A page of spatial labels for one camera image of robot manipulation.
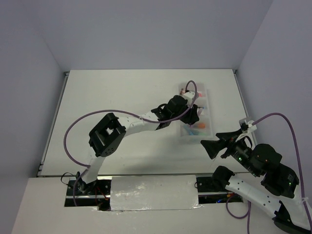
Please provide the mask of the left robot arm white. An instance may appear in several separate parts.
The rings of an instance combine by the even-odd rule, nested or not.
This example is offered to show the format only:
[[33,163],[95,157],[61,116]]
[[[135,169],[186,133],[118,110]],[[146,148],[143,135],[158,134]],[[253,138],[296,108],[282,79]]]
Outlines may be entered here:
[[106,114],[90,131],[88,159],[89,169],[77,182],[78,189],[83,194],[91,194],[97,186],[98,172],[106,157],[113,154],[121,141],[132,134],[144,131],[156,131],[166,128],[171,122],[181,122],[193,125],[199,121],[197,105],[193,103],[198,94],[193,91],[175,95],[157,108],[139,117],[116,117],[114,113]]

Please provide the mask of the green capped lead case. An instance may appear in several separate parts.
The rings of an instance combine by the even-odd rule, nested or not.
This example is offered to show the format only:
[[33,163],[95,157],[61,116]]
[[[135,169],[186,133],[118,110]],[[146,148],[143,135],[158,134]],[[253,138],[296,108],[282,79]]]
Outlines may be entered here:
[[206,133],[202,133],[202,132],[193,132],[194,136],[207,136]]

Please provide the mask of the pink capped glue bottle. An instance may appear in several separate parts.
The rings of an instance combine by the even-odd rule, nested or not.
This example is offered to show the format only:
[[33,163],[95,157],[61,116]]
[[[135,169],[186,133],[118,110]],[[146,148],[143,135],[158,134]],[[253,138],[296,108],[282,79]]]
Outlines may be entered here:
[[[183,95],[185,92],[188,92],[188,91],[190,91],[190,90],[181,89],[179,94]],[[204,97],[204,94],[202,92],[197,92],[196,97],[197,98]]]

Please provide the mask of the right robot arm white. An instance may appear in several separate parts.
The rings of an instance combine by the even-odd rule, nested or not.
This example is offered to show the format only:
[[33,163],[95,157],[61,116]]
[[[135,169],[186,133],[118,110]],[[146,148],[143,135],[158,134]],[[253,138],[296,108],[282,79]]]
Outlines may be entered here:
[[262,209],[275,226],[289,234],[312,232],[312,209],[301,196],[301,182],[296,172],[282,164],[282,155],[269,144],[252,146],[242,130],[217,133],[217,140],[201,140],[210,159],[231,156],[252,176],[260,177],[263,192],[242,180],[225,166],[212,174],[212,186],[229,190]]

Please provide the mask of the blue capped lead case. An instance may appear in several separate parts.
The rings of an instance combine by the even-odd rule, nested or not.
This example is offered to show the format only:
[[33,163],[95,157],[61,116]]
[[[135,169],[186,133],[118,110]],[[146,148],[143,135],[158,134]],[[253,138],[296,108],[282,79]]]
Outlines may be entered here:
[[186,133],[187,133],[189,136],[195,136],[195,134],[192,132],[191,128],[188,127],[187,125],[184,125],[184,126],[183,126],[183,129],[186,131]]

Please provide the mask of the orange capped lead case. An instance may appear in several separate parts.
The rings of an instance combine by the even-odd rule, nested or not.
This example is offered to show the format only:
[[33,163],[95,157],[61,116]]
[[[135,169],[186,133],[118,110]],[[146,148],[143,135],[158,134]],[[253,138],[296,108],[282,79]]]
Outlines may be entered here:
[[198,123],[198,124],[196,125],[196,128],[205,129],[205,128],[206,128],[206,124],[205,124],[205,123]]

